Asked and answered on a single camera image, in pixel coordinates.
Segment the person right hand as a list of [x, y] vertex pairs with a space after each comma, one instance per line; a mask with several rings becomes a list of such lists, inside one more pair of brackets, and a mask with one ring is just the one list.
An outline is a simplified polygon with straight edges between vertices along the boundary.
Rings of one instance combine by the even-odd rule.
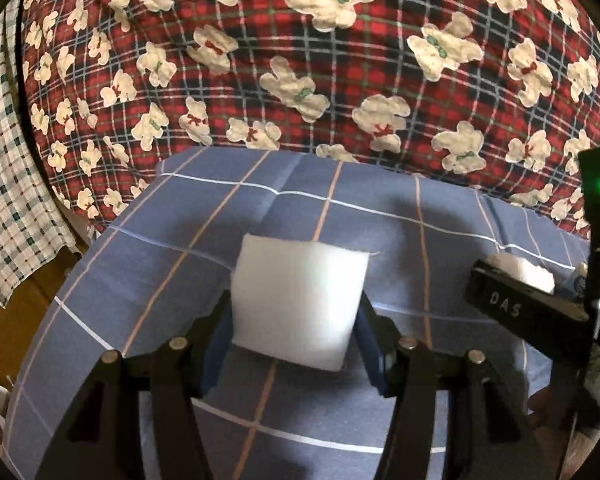
[[528, 400], [528, 421], [535, 439], [542, 448], [544, 458], [553, 474], [570, 479], [583, 465], [592, 450], [593, 441], [577, 431], [568, 439], [556, 422], [555, 408], [550, 387], [545, 387]]

